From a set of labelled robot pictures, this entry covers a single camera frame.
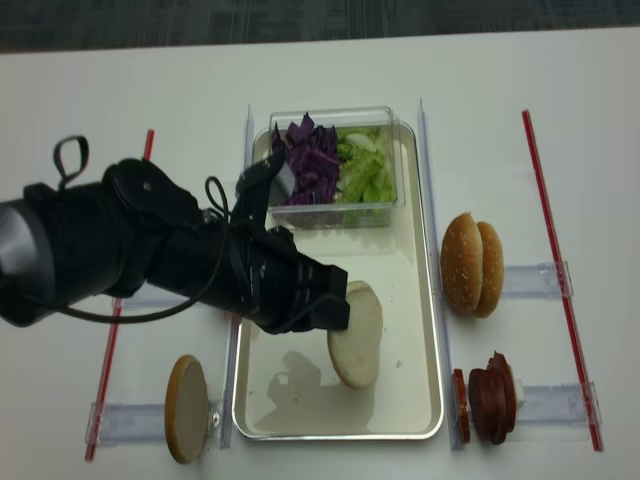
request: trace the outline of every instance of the clear plastic container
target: clear plastic container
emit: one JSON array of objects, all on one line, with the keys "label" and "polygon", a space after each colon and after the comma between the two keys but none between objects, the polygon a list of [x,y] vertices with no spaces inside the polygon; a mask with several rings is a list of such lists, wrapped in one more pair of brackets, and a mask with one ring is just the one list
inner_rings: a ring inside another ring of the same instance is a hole
[{"label": "clear plastic container", "polygon": [[[341,128],[369,127],[380,129],[389,141],[385,161],[391,176],[393,199],[385,203],[332,203],[322,205],[271,205],[269,213],[274,224],[288,228],[381,227],[391,223],[393,209],[404,203],[402,178],[402,149],[399,142],[399,123],[389,107],[317,110],[308,112],[274,113],[269,121],[269,136],[276,125],[284,138],[291,122],[300,125],[308,113],[316,126]],[[270,142],[256,140],[254,162],[271,152]]]}]

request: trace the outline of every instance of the cable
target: cable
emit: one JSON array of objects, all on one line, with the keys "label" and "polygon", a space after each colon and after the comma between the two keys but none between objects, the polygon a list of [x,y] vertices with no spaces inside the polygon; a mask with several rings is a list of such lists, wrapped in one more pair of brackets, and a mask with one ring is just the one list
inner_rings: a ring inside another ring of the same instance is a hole
[{"label": "cable", "polygon": [[[222,198],[222,206],[220,206],[211,195],[210,184],[211,182],[216,184],[218,191],[220,192],[220,197]],[[222,188],[222,184],[216,177],[207,178],[204,184],[205,191],[207,193],[207,197],[209,201],[213,205],[213,212],[216,214],[216,217],[222,220],[222,244],[220,245],[220,254],[218,256],[218,261],[209,277],[207,283],[202,287],[202,289],[196,293],[193,297],[180,305],[176,305],[175,307],[169,308],[167,310],[161,310],[155,313],[149,313],[146,315],[133,315],[126,317],[114,317],[111,315],[99,315],[97,313],[84,312],[82,310],[76,310],[75,308],[63,307],[59,310],[60,313],[64,313],[65,315],[69,315],[70,317],[80,318],[82,320],[88,320],[90,322],[96,323],[118,323],[123,325],[135,324],[135,323],[146,323],[153,322],[155,320],[161,320],[163,318],[170,317],[172,315],[176,315],[180,312],[185,311],[187,308],[193,306],[196,302],[198,302],[202,296],[209,290],[209,287],[213,284],[213,281],[218,274],[218,270],[220,269],[220,265],[222,264],[222,258],[224,256],[224,249],[227,243],[227,236],[229,233],[229,203],[227,202],[227,196],[224,193],[224,188]]]}]

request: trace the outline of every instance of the floor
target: floor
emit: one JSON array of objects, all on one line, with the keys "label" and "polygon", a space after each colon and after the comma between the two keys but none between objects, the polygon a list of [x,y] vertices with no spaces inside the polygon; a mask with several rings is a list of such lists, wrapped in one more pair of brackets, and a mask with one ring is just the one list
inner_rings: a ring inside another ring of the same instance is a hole
[{"label": "floor", "polygon": [[639,0],[0,0],[0,51],[638,24]]}]

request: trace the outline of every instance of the red stick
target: red stick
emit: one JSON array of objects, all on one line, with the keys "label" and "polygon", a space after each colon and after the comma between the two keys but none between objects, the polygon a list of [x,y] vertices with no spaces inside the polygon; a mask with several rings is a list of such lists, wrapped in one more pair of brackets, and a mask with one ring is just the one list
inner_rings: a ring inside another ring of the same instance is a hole
[{"label": "red stick", "polygon": [[[536,144],[536,136],[533,132],[533,123],[531,122],[531,115],[529,110],[522,112],[522,120],[524,122],[524,129],[527,134],[527,142],[529,143],[529,153],[531,154],[531,161],[533,162],[533,169],[536,173],[536,181],[538,182],[538,192],[540,193],[540,201],[542,202],[542,211],[544,212],[544,221],[547,224],[547,232],[549,234],[549,243],[551,243],[551,252],[553,254],[553,261],[562,263],[562,255],[560,254],[560,244],[556,235],[555,224],[553,223],[553,216],[551,215],[551,204],[549,203],[549,196],[547,195],[547,187],[544,182],[544,175],[542,174],[542,165],[540,163],[540,155],[538,153],[538,146]],[[565,278],[564,275],[558,271],[558,284],[564,290]],[[596,452],[602,452],[604,446],[602,444],[602,434],[600,433],[600,425],[592,420],[596,420],[594,415],[595,409],[593,405],[593,399],[591,398],[591,388],[589,382],[589,375],[587,374],[587,365],[584,361],[584,354],[582,353],[582,346],[580,345],[580,337],[578,336],[578,325],[576,323],[576,315],[573,311],[573,304],[570,297],[562,297],[562,305],[564,307],[564,314],[567,318],[567,326],[569,327],[569,336],[571,337],[571,347],[573,348],[573,357],[576,362],[576,369],[578,370],[578,379],[582,385],[582,396],[584,399],[584,406],[587,410],[587,417],[589,419],[589,432],[591,433],[591,441],[593,443],[593,449]]]},{"label": "red stick", "polygon": [[[143,160],[151,161],[151,150],[153,149],[153,137],[155,132],[149,130],[147,132],[147,141],[144,146]],[[113,316],[122,315],[122,299],[116,298],[113,302]],[[107,396],[107,386],[109,385],[109,375],[111,373],[111,364],[113,363],[113,353],[116,348],[116,338],[118,336],[118,324],[112,323],[109,327],[109,336],[107,337],[107,348],[104,352],[104,360],[102,362],[102,373],[100,374],[100,383],[98,384],[98,393],[96,394],[96,413],[93,421],[93,431],[91,438],[87,444],[87,450],[84,454],[85,462],[92,462],[96,455],[96,446],[98,443],[98,433],[100,422],[102,420],[102,409]]]}]

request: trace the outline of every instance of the purple cabbage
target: purple cabbage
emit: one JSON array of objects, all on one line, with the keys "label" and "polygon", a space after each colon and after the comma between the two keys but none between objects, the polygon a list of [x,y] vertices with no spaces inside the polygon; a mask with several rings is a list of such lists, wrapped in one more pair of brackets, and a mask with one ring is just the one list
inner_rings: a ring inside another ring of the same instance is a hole
[{"label": "purple cabbage", "polygon": [[315,126],[305,114],[300,126],[291,123],[282,140],[278,125],[271,134],[274,152],[285,150],[287,165],[296,184],[285,205],[332,203],[342,161],[337,155],[338,135],[334,127]]}]

